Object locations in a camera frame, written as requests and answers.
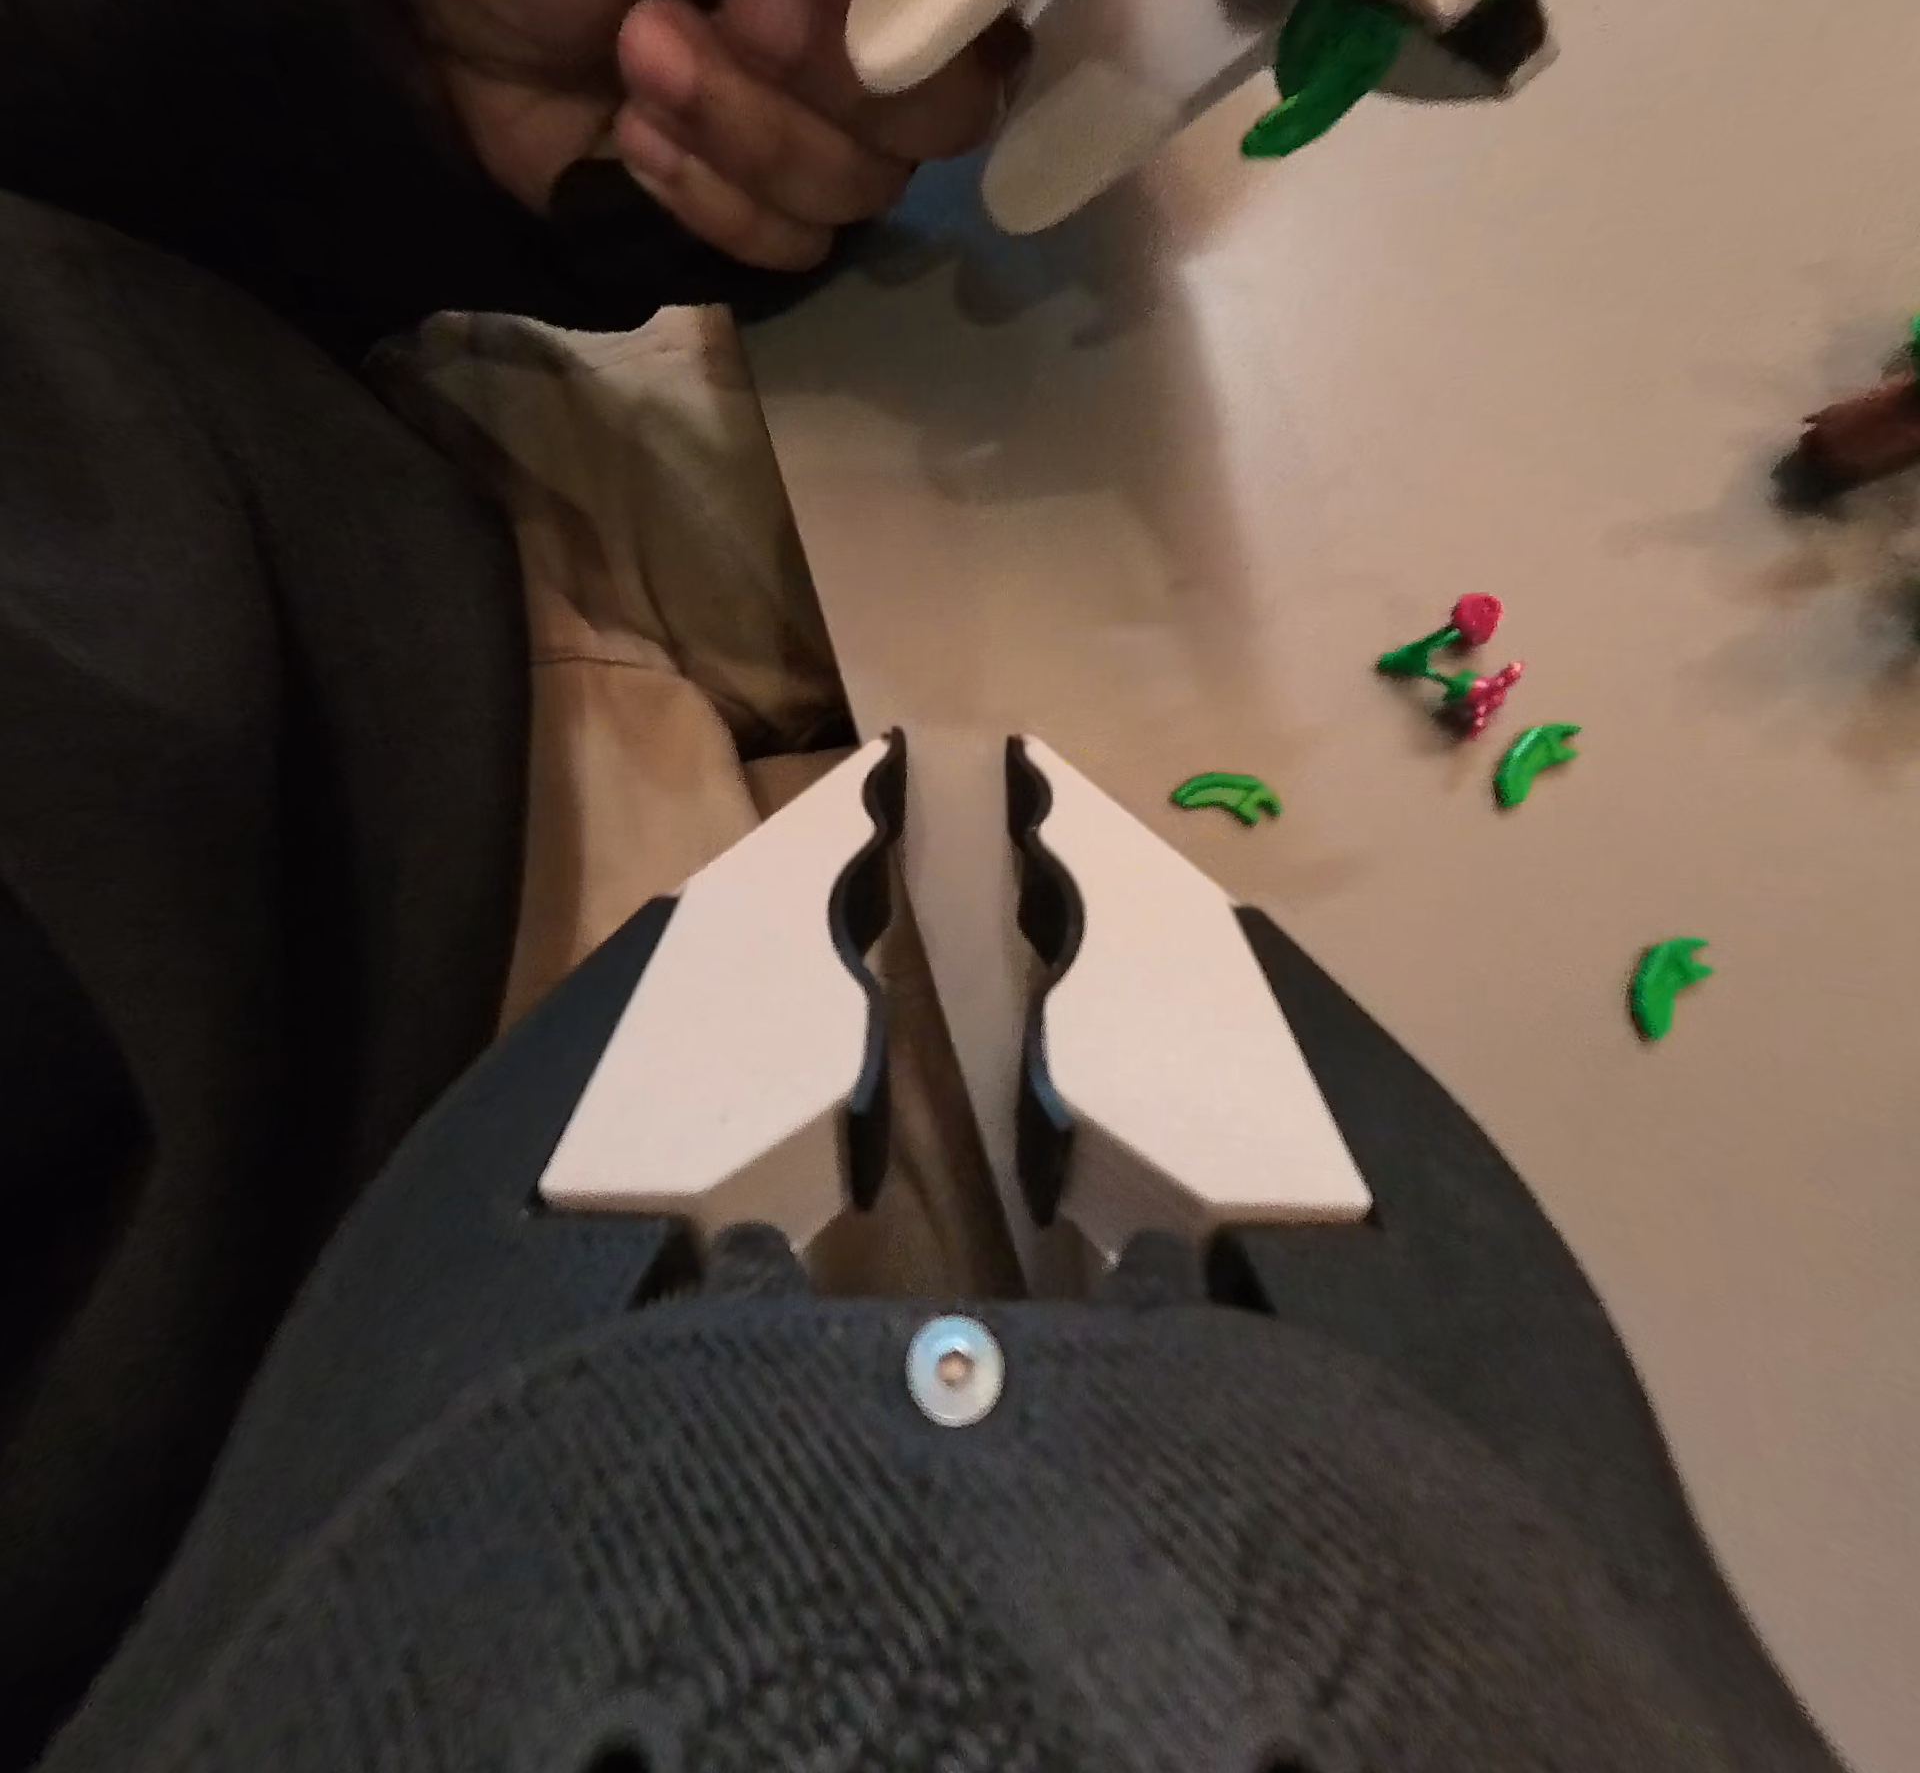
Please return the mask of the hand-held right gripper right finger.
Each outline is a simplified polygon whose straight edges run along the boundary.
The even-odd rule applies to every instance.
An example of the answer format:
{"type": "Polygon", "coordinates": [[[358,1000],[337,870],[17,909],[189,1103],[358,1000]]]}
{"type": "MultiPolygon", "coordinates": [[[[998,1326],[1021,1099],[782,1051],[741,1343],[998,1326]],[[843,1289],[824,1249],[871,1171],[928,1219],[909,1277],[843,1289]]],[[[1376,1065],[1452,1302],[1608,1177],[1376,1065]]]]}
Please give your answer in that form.
{"type": "Polygon", "coordinates": [[[1354,1228],[1375,1193],[1240,907],[1029,734],[1003,747],[1034,970],[1014,1170],[1034,1230],[1115,1263],[1141,1235],[1354,1228]]]}

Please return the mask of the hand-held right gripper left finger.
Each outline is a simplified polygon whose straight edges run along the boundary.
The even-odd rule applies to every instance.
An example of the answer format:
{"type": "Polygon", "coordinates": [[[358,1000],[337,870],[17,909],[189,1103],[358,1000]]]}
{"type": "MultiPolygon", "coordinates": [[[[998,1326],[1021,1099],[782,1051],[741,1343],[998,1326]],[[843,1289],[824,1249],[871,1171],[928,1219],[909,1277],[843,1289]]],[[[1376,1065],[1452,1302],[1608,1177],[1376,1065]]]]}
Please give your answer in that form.
{"type": "Polygon", "coordinates": [[[661,902],[659,940],[539,1177],[567,1214],[651,1214],[703,1245],[771,1228],[803,1257],[871,1211],[890,1155],[907,739],[860,747],[661,902]]]}

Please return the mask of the green toy plant stem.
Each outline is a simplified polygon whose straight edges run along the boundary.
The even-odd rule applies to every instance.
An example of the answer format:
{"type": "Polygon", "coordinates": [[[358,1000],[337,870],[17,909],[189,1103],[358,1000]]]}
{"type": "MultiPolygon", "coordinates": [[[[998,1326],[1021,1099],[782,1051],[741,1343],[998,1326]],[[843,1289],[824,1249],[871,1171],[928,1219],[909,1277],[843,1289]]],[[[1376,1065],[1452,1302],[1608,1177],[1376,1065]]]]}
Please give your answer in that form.
{"type": "Polygon", "coordinates": [[[1500,101],[1547,58],[1543,0],[1477,0],[1448,28],[1430,28],[1390,0],[1297,0],[1275,44],[1278,101],[1240,149],[1248,158],[1299,154],[1372,93],[1500,101]]]}

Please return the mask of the person's left forearm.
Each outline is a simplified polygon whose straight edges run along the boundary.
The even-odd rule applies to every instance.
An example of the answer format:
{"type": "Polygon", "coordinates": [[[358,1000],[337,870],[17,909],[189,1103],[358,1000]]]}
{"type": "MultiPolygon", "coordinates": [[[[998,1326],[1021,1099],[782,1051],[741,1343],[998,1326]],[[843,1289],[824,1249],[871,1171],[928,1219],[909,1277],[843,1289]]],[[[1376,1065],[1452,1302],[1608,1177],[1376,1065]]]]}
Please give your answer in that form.
{"type": "Polygon", "coordinates": [[[4,190],[334,348],[478,305],[499,220],[399,0],[4,0],[4,190]]]}

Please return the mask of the red toy flower sprig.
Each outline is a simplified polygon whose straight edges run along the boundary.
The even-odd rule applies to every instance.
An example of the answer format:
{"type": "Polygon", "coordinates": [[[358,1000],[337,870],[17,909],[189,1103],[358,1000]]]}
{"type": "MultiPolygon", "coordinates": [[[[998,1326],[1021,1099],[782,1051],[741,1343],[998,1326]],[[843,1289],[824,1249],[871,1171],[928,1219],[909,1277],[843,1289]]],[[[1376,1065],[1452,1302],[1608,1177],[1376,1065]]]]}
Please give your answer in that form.
{"type": "Polygon", "coordinates": [[[1467,654],[1488,650],[1507,617],[1503,601],[1473,590],[1460,594],[1448,617],[1426,636],[1386,650],[1375,659],[1375,671],[1390,680],[1423,680],[1437,689],[1437,721],[1463,742],[1482,737],[1500,718],[1507,697],[1524,680],[1524,661],[1477,671],[1467,654]]]}

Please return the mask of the person's beige trousers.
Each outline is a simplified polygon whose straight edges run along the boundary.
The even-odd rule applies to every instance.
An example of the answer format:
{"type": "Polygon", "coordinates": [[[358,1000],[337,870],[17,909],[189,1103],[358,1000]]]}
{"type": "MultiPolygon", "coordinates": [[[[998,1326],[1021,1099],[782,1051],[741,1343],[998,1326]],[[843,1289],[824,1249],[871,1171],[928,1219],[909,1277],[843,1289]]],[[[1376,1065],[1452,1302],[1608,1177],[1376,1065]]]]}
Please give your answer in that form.
{"type": "Polygon", "coordinates": [[[436,315],[368,382],[494,498],[528,606],[516,946],[494,1050],[436,1118],[535,1107],[553,1140],[647,940],[553,994],[845,760],[851,706],[723,309],[616,334],[436,315]]]}

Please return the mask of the toy plant with red flowers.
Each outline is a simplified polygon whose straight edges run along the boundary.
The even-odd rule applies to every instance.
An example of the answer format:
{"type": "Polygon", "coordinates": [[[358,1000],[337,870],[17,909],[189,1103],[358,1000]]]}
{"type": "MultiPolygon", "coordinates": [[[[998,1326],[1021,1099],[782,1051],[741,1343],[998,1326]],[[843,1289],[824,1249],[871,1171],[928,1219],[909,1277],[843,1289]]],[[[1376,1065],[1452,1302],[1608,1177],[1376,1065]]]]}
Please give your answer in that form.
{"type": "Polygon", "coordinates": [[[1786,512],[1827,512],[1854,494],[1917,466],[1917,315],[1880,377],[1803,419],[1771,470],[1771,500],[1786,512]]]}

